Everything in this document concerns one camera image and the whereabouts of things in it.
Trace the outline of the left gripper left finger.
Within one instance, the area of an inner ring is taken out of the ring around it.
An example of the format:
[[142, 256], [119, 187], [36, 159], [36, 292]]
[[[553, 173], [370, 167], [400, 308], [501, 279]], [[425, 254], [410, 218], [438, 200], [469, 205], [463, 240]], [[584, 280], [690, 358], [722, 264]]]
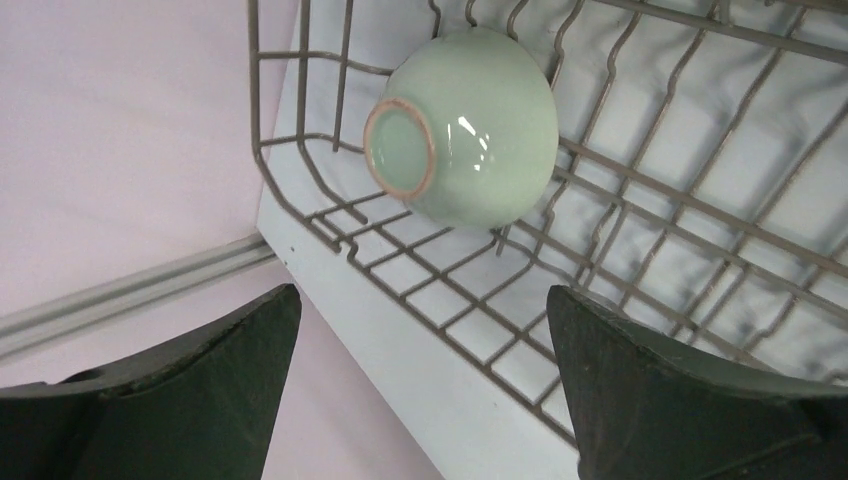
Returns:
[[58, 383], [1, 391], [5, 479], [258, 479], [302, 303], [282, 284]]

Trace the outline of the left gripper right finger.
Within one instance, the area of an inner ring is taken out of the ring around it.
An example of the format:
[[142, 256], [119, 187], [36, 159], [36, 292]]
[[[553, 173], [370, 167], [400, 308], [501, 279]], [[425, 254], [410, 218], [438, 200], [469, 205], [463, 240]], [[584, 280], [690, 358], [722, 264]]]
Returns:
[[847, 390], [738, 364], [564, 286], [546, 313], [582, 479], [843, 479]]

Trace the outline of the green ceramic bowl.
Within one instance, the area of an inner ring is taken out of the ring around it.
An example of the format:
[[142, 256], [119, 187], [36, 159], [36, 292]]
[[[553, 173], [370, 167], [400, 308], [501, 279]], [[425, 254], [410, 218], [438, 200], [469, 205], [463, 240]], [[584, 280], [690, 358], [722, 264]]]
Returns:
[[382, 190], [412, 211], [493, 229], [540, 202], [558, 139], [553, 92], [533, 56], [472, 27], [422, 45], [390, 75], [363, 152]]

